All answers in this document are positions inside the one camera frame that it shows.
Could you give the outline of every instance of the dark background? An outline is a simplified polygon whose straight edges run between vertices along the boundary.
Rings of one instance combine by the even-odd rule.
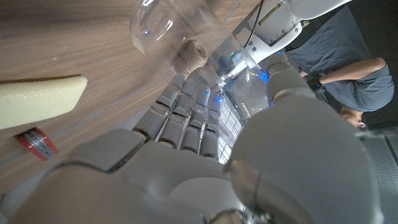
[[[395,92],[385,107],[364,113],[369,129],[398,126],[398,2],[354,0],[348,3],[373,57],[388,63]]]

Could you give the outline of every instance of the cable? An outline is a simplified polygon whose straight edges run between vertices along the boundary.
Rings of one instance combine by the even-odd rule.
[[[249,38],[248,38],[248,41],[245,43],[245,45],[243,46],[243,48],[245,48],[245,47],[248,45],[248,43],[249,43],[250,40],[251,40],[251,37],[253,36],[254,29],[256,28],[257,22],[259,21],[259,17],[260,17],[260,13],[261,13],[261,9],[262,9],[262,4],[263,4],[263,3],[264,3],[264,0],[261,0],[261,2],[260,2],[260,7],[259,7],[259,12],[257,13],[257,17],[256,17],[256,21],[254,22],[253,29],[251,30],[250,36],[249,36]]]

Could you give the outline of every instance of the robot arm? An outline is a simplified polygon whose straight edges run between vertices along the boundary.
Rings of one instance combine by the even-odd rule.
[[[210,103],[219,96],[201,86],[193,99],[176,76],[132,131],[77,147],[11,223],[247,223],[244,206],[257,223],[381,223],[376,177],[351,126],[283,54],[267,71],[273,107],[249,120],[225,167],[215,157],[221,107]]]

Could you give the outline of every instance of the wood grain surface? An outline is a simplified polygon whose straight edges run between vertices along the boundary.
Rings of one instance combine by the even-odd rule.
[[[5,0],[0,10],[0,83],[83,75],[88,85],[67,114],[0,131],[0,195],[62,160],[76,145],[109,131],[161,93],[165,82],[130,42],[136,0]],[[258,4],[207,0],[232,31]],[[38,127],[59,154],[47,162],[15,135]]]

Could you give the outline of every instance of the red object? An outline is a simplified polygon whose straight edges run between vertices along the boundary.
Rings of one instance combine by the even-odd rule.
[[[29,142],[29,140],[24,137],[25,134],[30,133],[30,132],[35,132],[35,134],[42,137],[44,143],[46,143],[46,145],[52,150],[52,152],[54,152],[54,154],[58,153],[58,149],[57,149],[57,147],[55,147],[54,143],[39,128],[30,129],[30,130],[20,134],[20,136],[18,137],[18,141],[27,150],[29,150],[31,153],[35,154],[35,156],[37,156],[38,158],[40,158],[43,161],[48,160],[34,145],[32,145],[32,142]]]

